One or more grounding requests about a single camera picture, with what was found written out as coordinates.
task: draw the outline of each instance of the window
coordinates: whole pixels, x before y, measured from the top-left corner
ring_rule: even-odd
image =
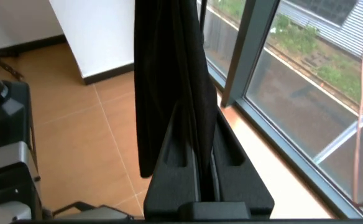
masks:
[[[342,25],[357,0],[287,0],[314,14]]]
[[[221,8],[223,1],[212,2],[212,7]],[[337,24],[355,4],[363,4],[363,0],[288,1]],[[247,0],[242,12],[230,7],[234,13],[222,19],[212,14],[217,26],[239,29],[227,63],[222,105],[236,105],[337,216],[363,217],[363,207],[353,206],[351,200],[363,7],[357,7],[361,16],[348,29],[334,30],[310,21],[297,25],[302,24],[295,20],[299,18],[278,11],[279,4]],[[226,39],[217,41],[227,44]],[[218,63],[208,47],[206,56]],[[361,202],[363,128],[358,189]]]
[[[204,49],[208,61],[227,76],[245,0],[208,0],[204,22]]]

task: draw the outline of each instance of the black garment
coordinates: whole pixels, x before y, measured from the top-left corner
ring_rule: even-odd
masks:
[[[188,114],[191,144],[205,169],[218,111],[195,0],[136,0],[134,69],[141,176],[152,175],[179,100]]]

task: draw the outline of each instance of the brown tile floor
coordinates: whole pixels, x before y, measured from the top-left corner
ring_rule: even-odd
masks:
[[[85,86],[66,44],[6,61],[30,85],[44,205],[81,200],[141,216],[150,180],[139,175],[133,73]],[[332,217],[235,109],[222,111],[275,200],[272,218]]]

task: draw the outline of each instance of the white wall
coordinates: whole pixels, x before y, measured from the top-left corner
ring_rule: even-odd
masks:
[[[133,62],[133,0],[50,0],[82,77]]]
[[[60,34],[48,0],[0,0],[0,48]]]

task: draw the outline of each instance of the glass window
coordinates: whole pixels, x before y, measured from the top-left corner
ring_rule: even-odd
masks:
[[[339,2],[346,6],[355,3],[293,2],[302,6],[304,3],[316,13],[327,7],[338,15],[336,19],[346,19],[348,14],[345,7],[338,7]],[[298,26],[301,23],[294,21],[296,18],[282,14],[280,9],[247,86],[246,99],[315,164],[314,158],[357,120],[363,16],[354,18],[360,21],[348,30],[324,30],[324,26],[311,26],[310,22]],[[348,198],[352,191],[355,137],[351,134],[328,157],[317,162],[318,169]],[[363,129],[360,167],[359,200],[362,201]]]
[[[357,0],[287,0],[314,14],[342,25]]]
[[[246,0],[208,0],[204,49],[210,64],[227,76]]]

